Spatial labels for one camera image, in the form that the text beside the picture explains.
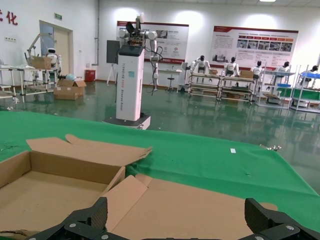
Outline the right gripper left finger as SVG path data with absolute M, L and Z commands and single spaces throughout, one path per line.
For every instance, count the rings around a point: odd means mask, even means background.
M 28 240 L 119 240 L 120 236 L 107 231 L 108 200 L 100 197 L 88 208 L 74 210 L 65 220 L 43 230 Z

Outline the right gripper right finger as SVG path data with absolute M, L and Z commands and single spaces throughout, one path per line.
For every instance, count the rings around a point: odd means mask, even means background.
M 254 198 L 244 201 L 244 219 L 252 234 L 241 240 L 320 240 L 319 232 L 284 212 L 263 207 Z

